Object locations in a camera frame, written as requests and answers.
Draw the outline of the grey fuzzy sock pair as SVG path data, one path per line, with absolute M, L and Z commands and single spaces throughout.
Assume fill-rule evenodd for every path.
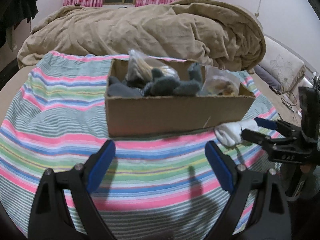
M 202 73 L 199 63 L 192 63 L 188 68 L 188 81 L 181 81 L 173 76 L 165 76 L 160 69 L 152 71 L 152 81 L 147 83 L 142 94 L 147 96 L 196 96 L 202 87 Z

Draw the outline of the dark hanging clothes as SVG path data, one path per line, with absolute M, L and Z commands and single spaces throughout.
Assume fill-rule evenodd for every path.
M 11 0 L 1 12 L 1 47 L 6 43 L 11 51 L 17 49 L 14 31 L 23 20 L 29 23 L 39 12 L 37 0 Z

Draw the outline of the brown cardboard box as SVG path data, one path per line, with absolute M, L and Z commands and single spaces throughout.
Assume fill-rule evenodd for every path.
M 243 84 L 237 96 L 105 97 L 109 136 L 151 136 L 209 129 L 240 121 L 255 100 Z

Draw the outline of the cartoon print plastic bag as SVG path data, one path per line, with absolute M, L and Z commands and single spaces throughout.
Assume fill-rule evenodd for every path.
M 205 66 L 205 80 L 200 95 L 238 96 L 240 80 L 229 71 L 213 66 Z

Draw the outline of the bag of wooden sticks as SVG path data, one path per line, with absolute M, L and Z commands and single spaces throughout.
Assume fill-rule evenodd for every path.
M 152 70 L 160 70 L 166 77 L 174 77 L 179 80 L 179 75 L 174 68 L 169 67 L 158 59 L 154 59 L 141 51 L 131 49 L 129 51 L 129 61 L 125 80 L 127 82 L 138 82 L 146 85 L 152 81 Z

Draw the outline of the tan rumpled blanket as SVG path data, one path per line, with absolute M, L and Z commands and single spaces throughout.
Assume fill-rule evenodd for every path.
M 263 28 L 248 10 L 211 0 L 108 9 L 68 5 L 33 28 L 17 54 L 20 68 L 48 52 L 146 55 L 250 70 L 265 56 Z

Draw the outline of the beige floral pillow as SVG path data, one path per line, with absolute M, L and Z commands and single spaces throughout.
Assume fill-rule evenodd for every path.
M 268 36 L 265 36 L 265 43 L 266 53 L 258 65 L 280 83 L 282 92 L 293 90 L 304 77 L 306 67 L 303 60 Z

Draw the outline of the striped pastel towel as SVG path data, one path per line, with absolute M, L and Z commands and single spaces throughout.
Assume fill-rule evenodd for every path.
M 221 189 L 204 147 L 212 128 L 112 138 L 105 111 L 108 78 L 124 77 L 127 55 L 75 56 L 50 51 L 18 84 L 1 124 L 1 204 L 27 238 L 31 206 L 44 171 L 84 163 L 107 139 L 115 157 L 92 193 L 117 239 L 203 239 L 229 195 Z M 255 95 L 243 119 L 278 113 L 247 72 L 240 84 Z

